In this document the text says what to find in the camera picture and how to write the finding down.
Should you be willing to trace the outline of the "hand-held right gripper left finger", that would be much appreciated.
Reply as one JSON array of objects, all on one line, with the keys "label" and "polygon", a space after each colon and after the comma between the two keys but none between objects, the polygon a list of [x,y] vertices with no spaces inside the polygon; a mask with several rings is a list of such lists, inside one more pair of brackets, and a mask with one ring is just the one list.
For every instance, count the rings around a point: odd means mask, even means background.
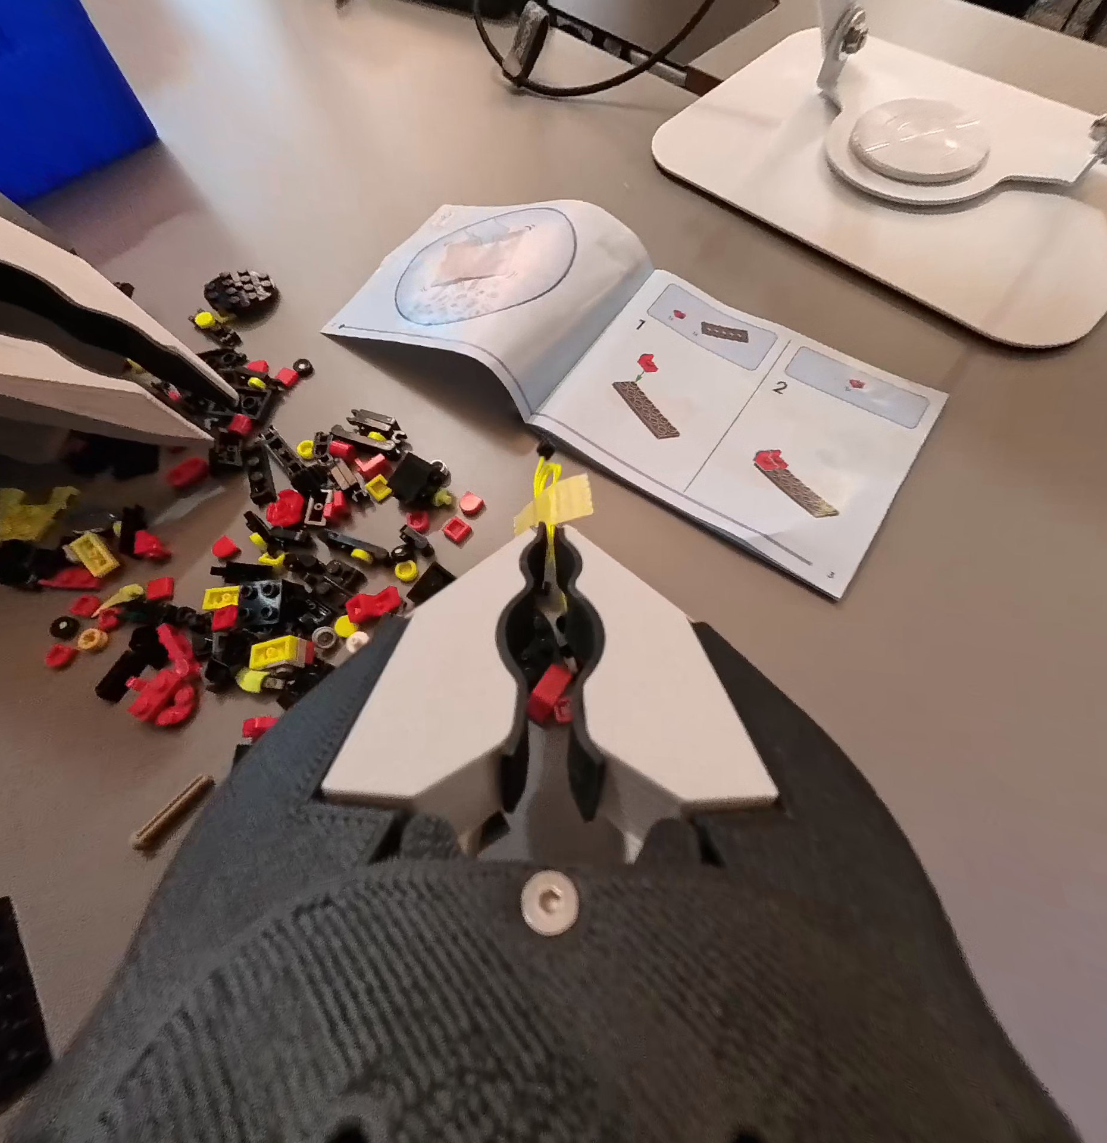
[{"label": "hand-held right gripper left finger", "polygon": [[445,820],[462,851],[525,781],[526,687],[508,647],[509,615],[534,603],[542,528],[502,549],[395,624],[397,640],[325,774],[325,801]]}]

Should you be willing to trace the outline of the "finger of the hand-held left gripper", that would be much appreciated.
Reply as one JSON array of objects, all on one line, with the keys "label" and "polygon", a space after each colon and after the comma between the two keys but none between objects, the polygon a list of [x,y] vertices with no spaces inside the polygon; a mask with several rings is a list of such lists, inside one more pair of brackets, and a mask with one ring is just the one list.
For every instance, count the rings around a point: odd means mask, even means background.
[{"label": "finger of the hand-held left gripper", "polygon": [[1,192],[0,306],[21,312],[18,333],[48,325],[88,350],[140,366],[181,396],[238,407],[214,369]]},{"label": "finger of the hand-held left gripper", "polygon": [[148,386],[0,333],[0,452],[60,452],[71,432],[162,446],[209,440]]}]

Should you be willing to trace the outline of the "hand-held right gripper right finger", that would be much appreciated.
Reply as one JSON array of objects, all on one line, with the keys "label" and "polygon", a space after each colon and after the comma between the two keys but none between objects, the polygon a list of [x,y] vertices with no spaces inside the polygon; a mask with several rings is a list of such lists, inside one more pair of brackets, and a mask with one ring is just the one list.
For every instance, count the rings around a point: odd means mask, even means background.
[{"label": "hand-held right gripper right finger", "polygon": [[574,730],[601,769],[597,814],[624,859],[662,820],[772,807],[778,789],[689,618],[566,525],[560,568],[597,637],[578,677]]}]

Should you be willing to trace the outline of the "pile of small lego pieces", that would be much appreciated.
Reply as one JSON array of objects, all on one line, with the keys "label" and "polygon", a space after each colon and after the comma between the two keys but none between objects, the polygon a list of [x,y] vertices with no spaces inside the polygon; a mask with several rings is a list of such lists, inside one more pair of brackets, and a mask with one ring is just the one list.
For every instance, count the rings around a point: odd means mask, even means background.
[{"label": "pile of small lego pieces", "polygon": [[143,503],[83,504],[81,485],[39,499],[0,489],[0,586],[65,595],[42,662],[68,670],[106,649],[94,683],[155,730],[189,722],[206,694],[266,695],[291,707],[368,641],[377,622],[429,600],[454,575],[437,541],[466,545],[487,508],[455,492],[441,460],[412,450],[398,420],[354,408],[346,424],[289,444],[275,415],[313,375],[242,348],[242,323],[197,308],[204,363],[239,403],[222,410],[119,363],[209,436],[205,453],[71,432],[60,465],[85,483],[160,478],[160,515]]}]

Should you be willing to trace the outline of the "black round lego plate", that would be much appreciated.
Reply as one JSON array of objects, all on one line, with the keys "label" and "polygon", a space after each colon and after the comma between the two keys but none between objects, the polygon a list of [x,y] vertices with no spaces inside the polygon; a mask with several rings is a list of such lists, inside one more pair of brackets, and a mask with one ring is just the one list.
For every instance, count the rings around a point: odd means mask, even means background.
[{"label": "black round lego plate", "polygon": [[260,271],[238,270],[218,274],[205,282],[202,298],[218,316],[235,323],[254,323],[267,317],[279,303],[275,280]]}]

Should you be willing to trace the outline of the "tan lego axle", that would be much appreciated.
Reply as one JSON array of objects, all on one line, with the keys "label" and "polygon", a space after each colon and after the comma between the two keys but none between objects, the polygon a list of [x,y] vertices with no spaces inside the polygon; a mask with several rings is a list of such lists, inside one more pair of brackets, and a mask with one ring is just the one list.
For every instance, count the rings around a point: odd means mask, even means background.
[{"label": "tan lego axle", "polygon": [[212,776],[193,777],[156,814],[130,836],[130,849],[152,851],[163,839],[180,827],[180,823],[212,793],[217,781]]}]

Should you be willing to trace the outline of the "long black lego plate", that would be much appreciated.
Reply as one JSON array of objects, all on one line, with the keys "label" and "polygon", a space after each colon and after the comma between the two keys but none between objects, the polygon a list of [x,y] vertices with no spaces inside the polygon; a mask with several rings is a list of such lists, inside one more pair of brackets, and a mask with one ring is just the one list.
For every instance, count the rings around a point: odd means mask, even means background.
[{"label": "long black lego plate", "polygon": [[0,897],[0,1106],[52,1064],[43,1011],[9,895]]}]

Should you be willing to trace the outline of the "blue plastic bin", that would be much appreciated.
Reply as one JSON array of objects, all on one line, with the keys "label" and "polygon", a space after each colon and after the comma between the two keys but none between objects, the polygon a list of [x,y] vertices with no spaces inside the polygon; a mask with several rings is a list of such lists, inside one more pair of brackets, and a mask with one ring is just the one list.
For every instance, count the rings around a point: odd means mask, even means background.
[{"label": "blue plastic bin", "polygon": [[0,1],[0,194],[17,205],[158,138],[79,1]]}]

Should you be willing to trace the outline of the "light blue instruction booklet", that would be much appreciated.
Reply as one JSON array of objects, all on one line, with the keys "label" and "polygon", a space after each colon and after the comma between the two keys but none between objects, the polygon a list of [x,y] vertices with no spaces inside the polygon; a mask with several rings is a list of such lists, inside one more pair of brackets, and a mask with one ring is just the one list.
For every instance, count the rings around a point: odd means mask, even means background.
[{"label": "light blue instruction booklet", "polygon": [[521,417],[837,600],[945,408],[653,267],[597,205],[443,205],[325,336],[464,356]]}]

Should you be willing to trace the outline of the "white folding stand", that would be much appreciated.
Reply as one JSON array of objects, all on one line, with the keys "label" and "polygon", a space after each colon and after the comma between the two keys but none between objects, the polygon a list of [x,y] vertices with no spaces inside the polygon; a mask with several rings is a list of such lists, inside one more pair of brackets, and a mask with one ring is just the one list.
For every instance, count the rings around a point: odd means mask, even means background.
[{"label": "white folding stand", "polygon": [[1107,313],[1107,112],[872,34],[797,32],[666,121],[670,178],[1003,345]]}]

